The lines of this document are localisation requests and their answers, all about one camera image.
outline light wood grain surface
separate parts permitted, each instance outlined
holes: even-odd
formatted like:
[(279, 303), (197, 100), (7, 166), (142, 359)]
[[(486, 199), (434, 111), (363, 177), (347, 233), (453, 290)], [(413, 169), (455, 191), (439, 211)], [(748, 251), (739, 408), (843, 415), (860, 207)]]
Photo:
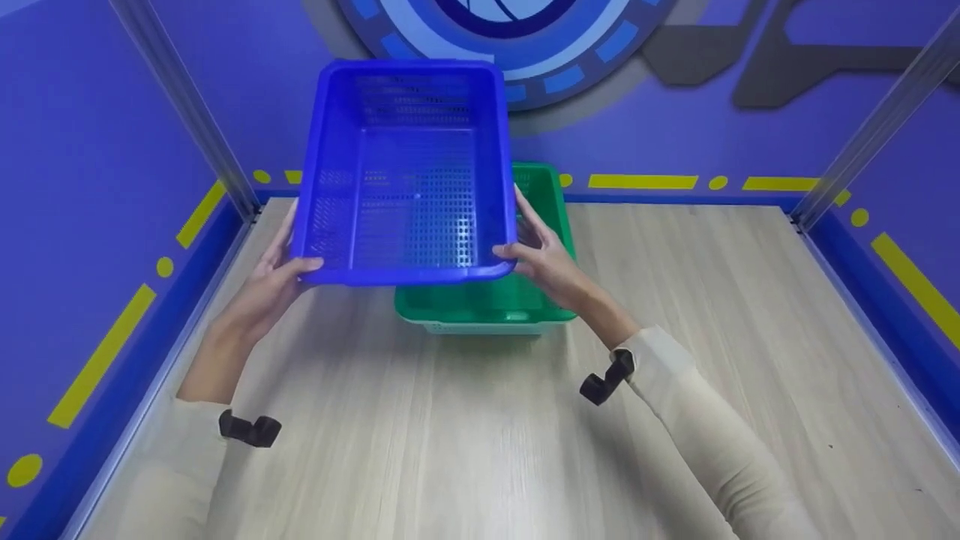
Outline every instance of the light wood grain surface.
[[(201, 328), (289, 203), (266, 207)], [(568, 211), (585, 271), (694, 354), (826, 537), (960, 538), (960, 476), (779, 209)], [(210, 538), (687, 540), (684, 514), (715, 511), (703, 494), (675, 507), (699, 486), (643, 401), (577, 394), (607, 364), (581, 321), (534, 339), (438, 337), (392, 300), (313, 289), (256, 348), (236, 412), (283, 431), (269, 450), (230, 447)], [(149, 442), (148, 427), (135, 444)]]

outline circular wall logo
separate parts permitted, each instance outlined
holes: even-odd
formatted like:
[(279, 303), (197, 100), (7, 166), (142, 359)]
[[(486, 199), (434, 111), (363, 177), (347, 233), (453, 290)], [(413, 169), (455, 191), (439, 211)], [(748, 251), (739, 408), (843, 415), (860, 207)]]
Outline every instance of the circular wall logo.
[(450, 19), (478, 36), (510, 38), (539, 32), (574, 0), (435, 0)]
[(337, 0), (377, 58), (493, 62), (510, 110), (562, 102), (620, 67), (676, 0)]

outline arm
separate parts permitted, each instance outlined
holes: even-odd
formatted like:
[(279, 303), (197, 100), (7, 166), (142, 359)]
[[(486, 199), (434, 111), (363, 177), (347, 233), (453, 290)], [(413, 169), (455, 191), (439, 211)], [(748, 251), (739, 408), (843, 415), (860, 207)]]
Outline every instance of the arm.
[(209, 325), (155, 443), (132, 463), (136, 473), (115, 537), (203, 538), (227, 451), (219, 418), (229, 406), (253, 347), (304, 290), (299, 275), (320, 259), (286, 260), (294, 204), (252, 274)]
[(818, 537), (770, 451), (707, 384), (690, 354), (659, 327), (642, 330), (576, 266), (519, 191), (516, 197), (524, 218), (521, 243), (494, 252), (518, 258), (517, 272), (580, 315), (608, 349), (634, 353), (635, 371), (627, 383), (666, 427), (733, 531), (744, 540)]

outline blue plastic basket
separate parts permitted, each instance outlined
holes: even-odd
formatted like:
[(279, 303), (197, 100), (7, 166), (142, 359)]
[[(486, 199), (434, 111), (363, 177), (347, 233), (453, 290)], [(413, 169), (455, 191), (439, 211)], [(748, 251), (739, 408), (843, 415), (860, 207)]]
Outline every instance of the blue plastic basket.
[(335, 61), (320, 76), (291, 253), (308, 282), (440, 284), (513, 270), (503, 74), (481, 61)]

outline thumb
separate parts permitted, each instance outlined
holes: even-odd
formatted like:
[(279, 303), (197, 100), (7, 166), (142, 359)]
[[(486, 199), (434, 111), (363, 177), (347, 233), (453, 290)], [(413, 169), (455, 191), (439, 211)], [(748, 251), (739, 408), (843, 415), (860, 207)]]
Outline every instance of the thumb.
[(493, 254), (500, 258), (522, 258), (528, 260), (533, 258), (537, 254), (537, 251), (538, 250), (519, 242), (493, 246)]
[(277, 268), (276, 272), (280, 275), (282, 281), (293, 280), (300, 274), (319, 270), (324, 266), (324, 260), (315, 258), (291, 258), (286, 264)]

